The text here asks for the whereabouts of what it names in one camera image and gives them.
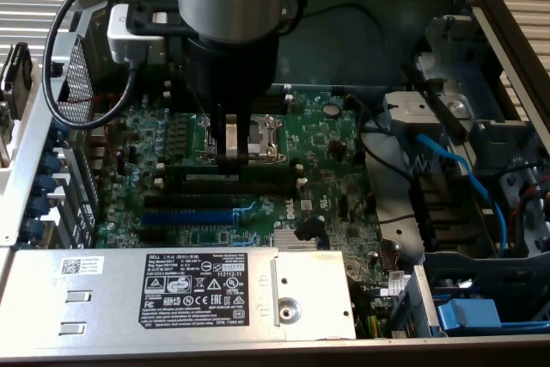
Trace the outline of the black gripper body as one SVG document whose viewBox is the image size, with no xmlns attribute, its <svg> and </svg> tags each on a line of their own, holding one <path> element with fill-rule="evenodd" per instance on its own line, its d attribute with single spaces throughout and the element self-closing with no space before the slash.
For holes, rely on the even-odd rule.
<svg viewBox="0 0 550 367">
<path fill-rule="evenodd" d="M 276 34 L 244 44 L 189 38 L 185 41 L 187 84 L 209 105 L 228 105 L 235 98 L 250 102 L 271 87 L 278 47 Z"/>
</svg>

